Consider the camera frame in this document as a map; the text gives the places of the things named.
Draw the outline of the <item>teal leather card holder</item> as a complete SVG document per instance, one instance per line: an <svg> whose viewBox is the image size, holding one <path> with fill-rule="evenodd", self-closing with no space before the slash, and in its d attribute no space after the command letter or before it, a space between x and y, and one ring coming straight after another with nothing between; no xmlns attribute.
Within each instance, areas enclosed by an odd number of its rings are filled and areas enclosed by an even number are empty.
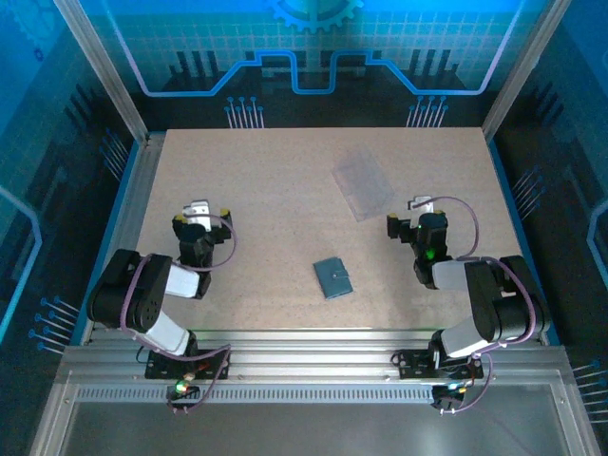
<svg viewBox="0 0 608 456"><path fill-rule="evenodd" d="M340 257L329 257L313 264L320 289L326 299L353 292L350 275Z"/></svg>

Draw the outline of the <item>clear plastic sleeve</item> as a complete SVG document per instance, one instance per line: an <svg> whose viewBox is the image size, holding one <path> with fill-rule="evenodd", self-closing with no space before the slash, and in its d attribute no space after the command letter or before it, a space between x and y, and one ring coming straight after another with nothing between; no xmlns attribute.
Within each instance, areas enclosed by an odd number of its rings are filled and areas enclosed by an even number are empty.
<svg viewBox="0 0 608 456"><path fill-rule="evenodd" d="M366 148L343 152L336 159L332 176L357 222L381 216L393 199L383 168Z"/></svg>

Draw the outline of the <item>blue table edge strip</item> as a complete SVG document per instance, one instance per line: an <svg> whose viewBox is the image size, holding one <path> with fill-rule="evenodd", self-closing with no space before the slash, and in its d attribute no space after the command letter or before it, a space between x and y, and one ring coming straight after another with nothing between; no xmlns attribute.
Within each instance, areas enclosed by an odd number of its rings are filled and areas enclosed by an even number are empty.
<svg viewBox="0 0 608 456"><path fill-rule="evenodd" d="M68 343L69 346L79 346L83 342L83 337L85 335L85 329L86 329L86 325L88 322L88 318L86 316L86 304L88 302L88 299L90 298L90 295L93 291L94 286L97 283L97 280L100 278L100 276L103 272L103 269L105 266L105 260L109 253L109 250L110 250L110 243L111 243L112 239L114 238L114 235L117 230L119 215L120 215L121 209L123 207L127 188L128 188L137 158L139 157L140 150L141 150L141 145L138 142L134 142L134 144L132 145L132 147L130 149L126 167L123 172L123 177L120 181L118 191L117 191L116 197L114 199L114 203L113 203L113 206L112 206L109 218L108 218L108 222L107 222L105 230L104 230L104 236L103 236L101 244L100 244L98 255L96 257L93 269L91 271L90 280L89 280L86 290L85 290L85 295L84 295L83 303L81 306L81 310L77 317L74 329L72 331L72 334L71 334L71 337L70 337L70 340Z"/></svg>
<svg viewBox="0 0 608 456"><path fill-rule="evenodd" d="M510 174L507 172L506 166L504 165L499 148L494 140L491 140L488 143L488 150L494 164L499 184L503 191L503 198L515 230L517 241L522 250L522 256L530 268L531 275L541 292L541 296L546 298L542 281L536 267L536 262L533 258L523 226L523 222L532 214L532 211L536 208L536 203L538 202L535 199L531 205L531 200L542 194L542 187L539 186L539 183L542 181L542 178L539 176L539 168L537 165L528 167L514 179L511 179Z"/></svg>

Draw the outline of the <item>small LED control board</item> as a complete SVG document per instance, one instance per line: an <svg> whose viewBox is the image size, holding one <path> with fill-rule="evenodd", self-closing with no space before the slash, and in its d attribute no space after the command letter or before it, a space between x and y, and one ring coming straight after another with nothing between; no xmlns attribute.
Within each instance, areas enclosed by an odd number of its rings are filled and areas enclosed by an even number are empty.
<svg viewBox="0 0 608 456"><path fill-rule="evenodd" d="M187 411L200 399L200 388L192 386L186 380L180 380L169 387L166 393L167 406L174 412Z"/></svg>
<svg viewBox="0 0 608 456"><path fill-rule="evenodd" d="M463 405L466 388L452 386L433 386L431 389L431 406L441 414L455 414Z"/></svg>

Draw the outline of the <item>grey metal sheet panel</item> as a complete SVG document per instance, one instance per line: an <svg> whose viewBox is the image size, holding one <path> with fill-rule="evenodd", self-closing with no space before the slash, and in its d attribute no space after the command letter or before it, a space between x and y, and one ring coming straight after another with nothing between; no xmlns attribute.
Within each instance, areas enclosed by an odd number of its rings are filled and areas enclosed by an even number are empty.
<svg viewBox="0 0 608 456"><path fill-rule="evenodd" d="M62 456L572 456L545 387L490 388L455 416L427 405L81 404Z"/></svg>

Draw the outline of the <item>aluminium side rail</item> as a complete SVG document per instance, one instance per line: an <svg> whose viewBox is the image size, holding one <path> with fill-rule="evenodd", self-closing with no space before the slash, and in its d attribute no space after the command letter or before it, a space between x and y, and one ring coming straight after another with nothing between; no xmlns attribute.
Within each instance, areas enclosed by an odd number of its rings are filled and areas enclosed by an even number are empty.
<svg viewBox="0 0 608 456"><path fill-rule="evenodd" d="M152 132L147 144L141 145L104 268L117 249L134 250L137 247L165 136L165 132ZM88 319L81 345L87 341L92 326Z"/></svg>

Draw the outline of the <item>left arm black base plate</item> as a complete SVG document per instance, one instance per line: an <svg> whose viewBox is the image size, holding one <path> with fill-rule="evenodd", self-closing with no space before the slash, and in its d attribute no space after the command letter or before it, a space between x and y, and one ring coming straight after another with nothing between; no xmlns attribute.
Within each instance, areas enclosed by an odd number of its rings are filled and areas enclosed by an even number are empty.
<svg viewBox="0 0 608 456"><path fill-rule="evenodd" d="M177 361L150 352L144 377L153 380L181 380L186 373L194 373L196 380L212 380L225 354L226 351L222 351L213 357L198 361Z"/></svg>

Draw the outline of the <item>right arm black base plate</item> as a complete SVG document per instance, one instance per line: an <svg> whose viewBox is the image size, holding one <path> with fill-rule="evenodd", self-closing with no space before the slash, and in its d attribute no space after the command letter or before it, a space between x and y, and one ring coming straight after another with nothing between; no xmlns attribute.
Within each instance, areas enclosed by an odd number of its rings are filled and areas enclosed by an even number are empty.
<svg viewBox="0 0 608 456"><path fill-rule="evenodd" d="M471 357L449 358L437 351L398 350L390 357L401 380L477 380L485 377L480 360Z"/></svg>

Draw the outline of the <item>aluminium front frame rails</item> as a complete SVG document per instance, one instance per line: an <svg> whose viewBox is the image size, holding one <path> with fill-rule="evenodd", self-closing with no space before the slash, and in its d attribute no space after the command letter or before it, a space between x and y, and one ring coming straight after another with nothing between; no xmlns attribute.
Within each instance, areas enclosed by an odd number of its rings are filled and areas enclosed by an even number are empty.
<svg viewBox="0 0 608 456"><path fill-rule="evenodd" d="M395 383L390 362L400 349L423 349L432 333L414 330L199 331L203 349L232 347L232 384ZM136 361L138 344L122 332L97 327L83 346L64 351L55 380L70 384L135 384L144 380ZM542 342L522 343L491 353L495 385L548 384L574 375L566 351Z"/></svg>

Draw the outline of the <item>aluminium corner post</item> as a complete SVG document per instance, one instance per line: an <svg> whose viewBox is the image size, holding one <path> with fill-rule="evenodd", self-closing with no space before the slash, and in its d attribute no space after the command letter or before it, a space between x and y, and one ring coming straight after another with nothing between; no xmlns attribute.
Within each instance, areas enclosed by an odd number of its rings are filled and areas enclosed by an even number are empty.
<svg viewBox="0 0 608 456"><path fill-rule="evenodd" d="M80 1L53 0L53 3L134 140L146 145L149 133L143 119Z"/></svg>
<svg viewBox="0 0 608 456"><path fill-rule="evenodd" d="M533 27L522 51L506 78L493 105L486 115L482 132L490 143L515 103L532 70L538 64L572 0L548 0L538 22Z"/></svg>

